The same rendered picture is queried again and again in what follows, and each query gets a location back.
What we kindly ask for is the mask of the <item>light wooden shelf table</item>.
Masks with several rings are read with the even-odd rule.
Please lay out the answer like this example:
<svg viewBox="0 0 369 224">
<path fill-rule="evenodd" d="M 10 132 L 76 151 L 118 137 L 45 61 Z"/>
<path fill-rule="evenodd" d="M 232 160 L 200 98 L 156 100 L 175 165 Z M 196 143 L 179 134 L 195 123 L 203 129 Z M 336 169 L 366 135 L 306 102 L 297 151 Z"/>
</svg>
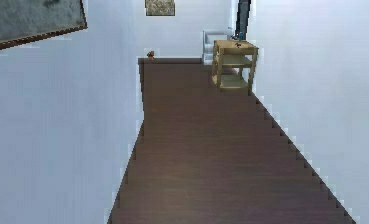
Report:
<svg viewBox="0 0 369 224">
<path fill-rule="evenodd" d="M 218 90 L 246 89 L 252 93 L 259 48 L 247 41 L 215 40 L 212 61 L 212 81 Z M 227 78 L 225 68 L 237 68 L 238 75 Z"/>
</svg>

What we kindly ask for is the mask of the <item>small beige framed picture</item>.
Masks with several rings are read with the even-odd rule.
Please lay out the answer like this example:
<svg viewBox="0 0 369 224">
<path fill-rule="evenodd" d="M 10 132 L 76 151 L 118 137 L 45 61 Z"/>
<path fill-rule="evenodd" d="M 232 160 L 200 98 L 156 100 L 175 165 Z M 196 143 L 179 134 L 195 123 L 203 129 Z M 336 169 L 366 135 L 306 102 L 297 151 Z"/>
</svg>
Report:
<svg viewBox="0 0 369 224">
<path fill-rule="evenodd" d="M 174 16 L 174 0 L 145 0 L 147 16 Z"/>
</svg>

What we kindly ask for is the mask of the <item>brown framed grey picture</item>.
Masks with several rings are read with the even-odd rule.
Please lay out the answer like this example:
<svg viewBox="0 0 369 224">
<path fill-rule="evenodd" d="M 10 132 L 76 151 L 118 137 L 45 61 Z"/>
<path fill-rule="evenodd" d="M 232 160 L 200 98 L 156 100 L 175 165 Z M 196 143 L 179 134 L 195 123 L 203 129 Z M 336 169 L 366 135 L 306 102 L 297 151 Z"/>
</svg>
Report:
<svg viewBox="0 0 369 224">
<path fill-rule="evenodd" d="M 0 50 L 87 28 L 83 0 L 0 0 Z"/>
</svg>

